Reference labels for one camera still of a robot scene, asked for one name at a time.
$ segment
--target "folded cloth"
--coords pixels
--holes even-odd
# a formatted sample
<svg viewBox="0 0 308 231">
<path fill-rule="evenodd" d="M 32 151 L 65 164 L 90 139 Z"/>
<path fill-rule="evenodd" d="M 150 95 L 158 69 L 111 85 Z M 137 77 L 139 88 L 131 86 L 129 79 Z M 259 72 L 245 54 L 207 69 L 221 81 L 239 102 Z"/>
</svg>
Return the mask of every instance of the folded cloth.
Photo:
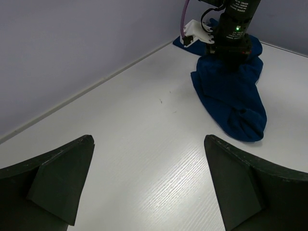
<svg viewBox="0 0 308 231">
<path fill-rule="evenodd" d="M 201 41 L 188 48 L 184 48 L 180 38 L 173 42 L 188 52 L 202 56 L 197 70 L 191 73 L 193 86 L 202 104 L 221 128 L 231 137 L 245 142 L 263 139 L 267 122 L 256 87 L 263 68 L 259 58 L 262 45 L 257 38 L 250 38 L 252 53 L 236 72 L 230 71 L 214 55 L 205 55 L 205 43 Z"/>
</svg>

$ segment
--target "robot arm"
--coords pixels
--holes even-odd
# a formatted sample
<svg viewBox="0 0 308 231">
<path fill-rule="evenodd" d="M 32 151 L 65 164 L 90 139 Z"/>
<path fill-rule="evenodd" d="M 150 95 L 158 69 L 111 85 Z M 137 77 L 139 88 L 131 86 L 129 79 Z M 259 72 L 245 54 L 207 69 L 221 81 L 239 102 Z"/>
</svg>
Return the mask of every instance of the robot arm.
<svg viewBox="0 0 308 231">
<path fill-rule="evenodd" d="M 215 54 L 227 63 L 244 62 L 251 53 L 252 44 L 246 33 L 261 0 L 201 0 L 218 8 L 208 9 L 201 22 L 190 21 L 184 28 L 181 41 L 189 47 L 197 40 L 207 44 L 206 52 Z M 203 22 L 205 15 L 214 11 L 225 10 L 218 26 L 209 28 Z"/>
</svg>

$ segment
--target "white tabletop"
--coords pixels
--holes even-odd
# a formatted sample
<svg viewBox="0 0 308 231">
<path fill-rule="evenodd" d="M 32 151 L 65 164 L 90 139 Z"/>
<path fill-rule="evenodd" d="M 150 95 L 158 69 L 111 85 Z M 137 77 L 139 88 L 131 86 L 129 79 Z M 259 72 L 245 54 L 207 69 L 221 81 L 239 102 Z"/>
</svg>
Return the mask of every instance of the white tabletop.
<svg viewBox="0 0 308 231">
<path fill-rule="evenodd" d="M 84 134 L 95 152 L 72 231 L 223 231 L 203 140 L 215 134 L 308 172 L 308 59 L 264 45 L 258 83 L 263 141 L 228 137 L 208 115 L 190 72 L 198 56 L 169 45 L 0 145 L 0 168 Z"/>
</svg>

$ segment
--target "purple cable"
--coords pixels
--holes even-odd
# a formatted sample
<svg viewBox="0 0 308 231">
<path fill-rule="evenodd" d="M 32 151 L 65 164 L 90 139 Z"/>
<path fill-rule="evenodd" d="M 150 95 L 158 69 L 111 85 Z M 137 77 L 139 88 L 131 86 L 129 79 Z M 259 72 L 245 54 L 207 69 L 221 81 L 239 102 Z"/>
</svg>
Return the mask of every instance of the purple cable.
<svg viewBox="0 0 308 231">
<path fill-rule="evenodd" d="M 184 8 L 183 8 L 183 12 L 182 12 L 182 18 L 181 18 L 181 37 L 185 37 L 185 34 L 184 34 L 184 21 L 185 21 L 185 14 L 186 14 L 186 10 L 187 10 L 187 7 L 188 7 L 188 3 L 189 3 L 190 0 L 186 0 L 185 1 L 185 5 L 184 5 Z"/>
</svg>

